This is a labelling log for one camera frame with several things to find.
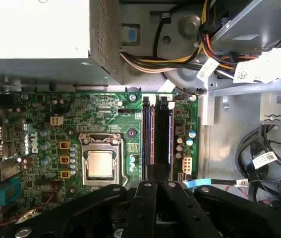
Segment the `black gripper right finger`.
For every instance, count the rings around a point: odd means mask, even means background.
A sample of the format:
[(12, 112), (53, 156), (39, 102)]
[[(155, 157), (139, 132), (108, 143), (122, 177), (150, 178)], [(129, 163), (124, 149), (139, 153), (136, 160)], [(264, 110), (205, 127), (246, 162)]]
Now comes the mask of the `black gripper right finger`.
[(191, 238), (281, 238), (281, 211), (202, 185), (190, 196), (158, 165), (158, 184)]

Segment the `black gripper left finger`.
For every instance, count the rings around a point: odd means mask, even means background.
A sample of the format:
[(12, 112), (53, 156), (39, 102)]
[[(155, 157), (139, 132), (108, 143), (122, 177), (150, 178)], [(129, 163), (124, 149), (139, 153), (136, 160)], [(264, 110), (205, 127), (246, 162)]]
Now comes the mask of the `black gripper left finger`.
[(158, 165), (147, 167), (137, 188), (107, 185), (19, 224), (0, 238), (152, 238), (156, 224)]

